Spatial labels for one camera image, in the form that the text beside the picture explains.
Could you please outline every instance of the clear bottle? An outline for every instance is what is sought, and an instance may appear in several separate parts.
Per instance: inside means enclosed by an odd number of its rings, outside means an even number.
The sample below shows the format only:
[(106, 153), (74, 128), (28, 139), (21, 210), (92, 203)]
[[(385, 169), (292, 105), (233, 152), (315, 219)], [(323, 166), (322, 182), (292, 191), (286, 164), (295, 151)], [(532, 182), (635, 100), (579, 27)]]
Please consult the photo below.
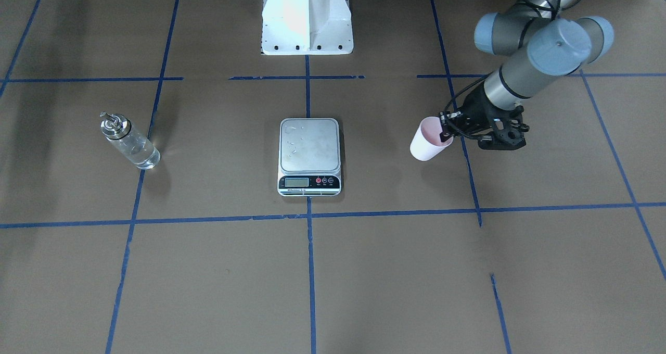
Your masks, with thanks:
[(153, 168), (160, 161), (160, 152), (138, 129), (132, 126), (127, 117), (102, 112), (100, 127), (107, 140), (118, 148), (128, 160), (139, 169)]

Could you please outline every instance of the scale control panel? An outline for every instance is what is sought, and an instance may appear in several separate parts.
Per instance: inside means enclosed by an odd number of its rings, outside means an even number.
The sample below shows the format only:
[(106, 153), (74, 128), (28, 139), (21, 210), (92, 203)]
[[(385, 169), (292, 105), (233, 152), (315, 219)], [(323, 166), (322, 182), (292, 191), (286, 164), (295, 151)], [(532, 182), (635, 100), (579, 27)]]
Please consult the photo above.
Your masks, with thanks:
[(337, 176), (284, 176), (278, 181), (278, 192), (286, 196), (338, 195), (342, 186)]

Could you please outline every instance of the scale display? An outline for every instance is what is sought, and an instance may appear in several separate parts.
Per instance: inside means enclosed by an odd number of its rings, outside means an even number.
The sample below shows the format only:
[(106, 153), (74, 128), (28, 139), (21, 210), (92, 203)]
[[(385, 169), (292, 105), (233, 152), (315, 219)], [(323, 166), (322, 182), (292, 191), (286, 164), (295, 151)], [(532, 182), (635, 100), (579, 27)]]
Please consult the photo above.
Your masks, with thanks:
[(281, 122), (277, 184), (281, 195), (338, 195), (340, 166), (340, 128), (335, 119)]

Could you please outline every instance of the bottle cap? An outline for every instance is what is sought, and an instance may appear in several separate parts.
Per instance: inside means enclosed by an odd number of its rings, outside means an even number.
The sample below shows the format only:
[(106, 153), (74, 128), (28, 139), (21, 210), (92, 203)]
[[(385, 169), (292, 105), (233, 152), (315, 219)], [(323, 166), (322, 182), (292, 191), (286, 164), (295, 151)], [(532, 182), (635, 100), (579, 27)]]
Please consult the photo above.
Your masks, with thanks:
[(129, 133), (132, 128), (131, 122), (127, 117), (114, 113), (112, 115), (102, 112), (99, 114), (103, 118), (100, 128), (102, 129), (102, 134), (109, 139), (120, 139)]

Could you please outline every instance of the light blue joint cap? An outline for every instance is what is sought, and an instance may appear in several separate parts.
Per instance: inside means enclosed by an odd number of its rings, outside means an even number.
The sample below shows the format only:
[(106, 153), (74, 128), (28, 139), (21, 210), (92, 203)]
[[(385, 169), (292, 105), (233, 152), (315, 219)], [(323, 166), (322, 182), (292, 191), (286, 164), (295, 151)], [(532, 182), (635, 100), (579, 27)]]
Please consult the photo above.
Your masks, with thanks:
[(611, 49), (611, 46), (613, 45), (613, 41), (616, 39), (616, 32), (613, 31), (613, 25), (611, 25), (611, 22), (608, 22), (607, 19), (598, 17), (598, 16), (590, 16), (590, 17), (583, 17), (586, 19), (591, 19), (594, 22), (596, 22), (599, 27), (601, 27), (601, 31), (604, 33), (604, 46), (601, 48), (601, 53), (599, 53), (599, 56), (594, 59), (594, 61), (599, 60), (599, 57), (602, 57), (603, 55), (608, 52), (609, 49)]
[(474, 44), (479, 50), (495, 55), (493, 52), (493, 25), (498, 13), (488, 13), (484, 15), (476, 24), (474, 30)]
[(557, 19), (534, 34), (528, 44), (532, 65), (543, 74), (565, 75), (590, 57), (592, 40), (576, 22)]

